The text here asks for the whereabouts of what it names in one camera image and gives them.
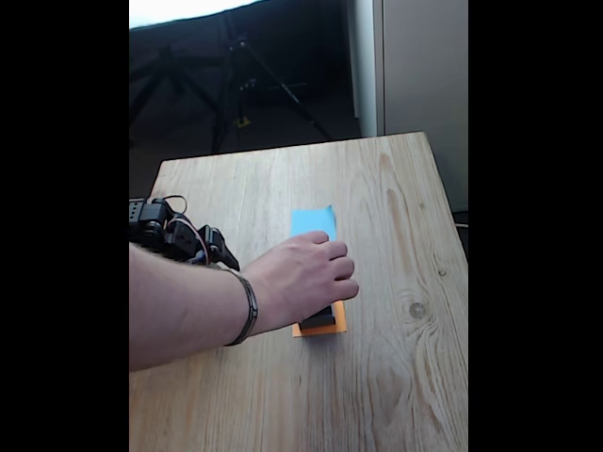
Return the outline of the person's hand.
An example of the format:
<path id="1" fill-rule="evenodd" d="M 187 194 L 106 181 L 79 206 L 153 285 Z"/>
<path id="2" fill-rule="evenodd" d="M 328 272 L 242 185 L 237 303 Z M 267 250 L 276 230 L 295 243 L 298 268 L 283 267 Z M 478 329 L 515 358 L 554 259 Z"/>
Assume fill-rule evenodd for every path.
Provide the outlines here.
<path id="1" fill-rule="evenodd" d="M 242 276 L 258 306 L 251 335 L 299 323 L 359 293 L 345 242 L 323 231 L 293 236 L 248 264 Z"/>

